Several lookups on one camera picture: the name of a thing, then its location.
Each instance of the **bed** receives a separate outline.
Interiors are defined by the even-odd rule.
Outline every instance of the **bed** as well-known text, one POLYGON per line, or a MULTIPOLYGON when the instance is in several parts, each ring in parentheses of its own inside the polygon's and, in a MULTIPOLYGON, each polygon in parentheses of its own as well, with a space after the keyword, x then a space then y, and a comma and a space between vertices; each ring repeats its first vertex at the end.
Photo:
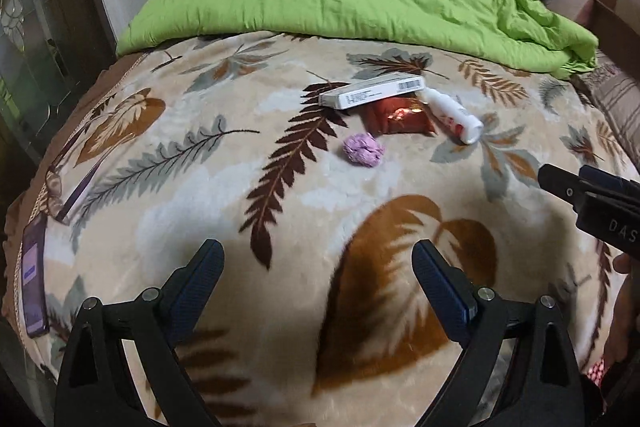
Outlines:
MULTIPOLYGON (((633 34, 607 2, 570 4, 585 26, 615 20, 633 34)), ((633 110, 618 103, 633 86, 620 61, 634 60, 607 55, 570 82, 431 46, 290 32, 200 35, 126 55, 81 100, 10 211, 14 291, 3 312, 55 378, 86 297, 110 303, 159 287, 214 237, 225 271, 177 354, 224 425, 414 425, 460 353, 411 270, 411 246, 428 238, 506 298, 553 295, 586 371, 622 283, 617 252, 578 231, 536 173, 589 164, 638 178, 633 110), (341 143, 366 130, 362 115, 321 108, 318 96, 389 71, 457 98, 484 123, 479 142, 460 146, 435 123, 382 136, 376 168, 348 163, 341 143), (50 331, 28 339, 22 230, 84 180, 67 219, 48 219, 50 331)), ((126 351, 148 415, 161 420, 126 351)))

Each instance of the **white bottle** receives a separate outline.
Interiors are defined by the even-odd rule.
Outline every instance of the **white bottle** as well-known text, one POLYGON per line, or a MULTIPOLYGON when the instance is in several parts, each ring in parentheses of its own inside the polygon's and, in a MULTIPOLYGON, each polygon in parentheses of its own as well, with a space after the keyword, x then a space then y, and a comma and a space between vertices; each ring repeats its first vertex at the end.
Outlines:
POLYGON ((420 99, 429 106, 433 116, 449 129, 462 143, 476 143, 482 135, 482 122, 474 117, 449 95, 430 87, 417 92, 420 99))

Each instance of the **white box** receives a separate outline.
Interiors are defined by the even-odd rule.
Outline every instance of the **white box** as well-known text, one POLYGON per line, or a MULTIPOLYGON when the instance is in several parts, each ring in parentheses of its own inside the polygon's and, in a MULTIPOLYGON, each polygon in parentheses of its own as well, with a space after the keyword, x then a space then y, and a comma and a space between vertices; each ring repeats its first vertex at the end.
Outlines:
POLYGON ((349 86, 338 87, 318 97, 320 105, 348 109, 363 103, 424 89, 424 79, 416 74, 387 73, 349 86))

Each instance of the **phone screen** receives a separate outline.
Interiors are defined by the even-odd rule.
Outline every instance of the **phone screen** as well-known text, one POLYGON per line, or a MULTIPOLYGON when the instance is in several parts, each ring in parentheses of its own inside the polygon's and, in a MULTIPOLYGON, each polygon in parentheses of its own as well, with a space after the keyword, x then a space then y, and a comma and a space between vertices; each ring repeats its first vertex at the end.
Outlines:
POLYGON ((29 337, 49 331, 44 295, 44 236, 47 216, 39 213, 22 235, 22 311, 29 337))

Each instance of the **shiny red wrapper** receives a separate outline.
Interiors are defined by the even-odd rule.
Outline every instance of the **shiny red wrapper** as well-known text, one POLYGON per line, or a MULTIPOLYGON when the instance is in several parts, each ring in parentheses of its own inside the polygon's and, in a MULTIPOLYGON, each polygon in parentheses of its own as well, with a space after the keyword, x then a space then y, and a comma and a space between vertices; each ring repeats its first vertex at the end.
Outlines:
POLYGON ((424 104, 415 97, 392 96, 367 103, 362 119, 372 136, 396 133, 421 133, 431 136, 436 129, 424 104))

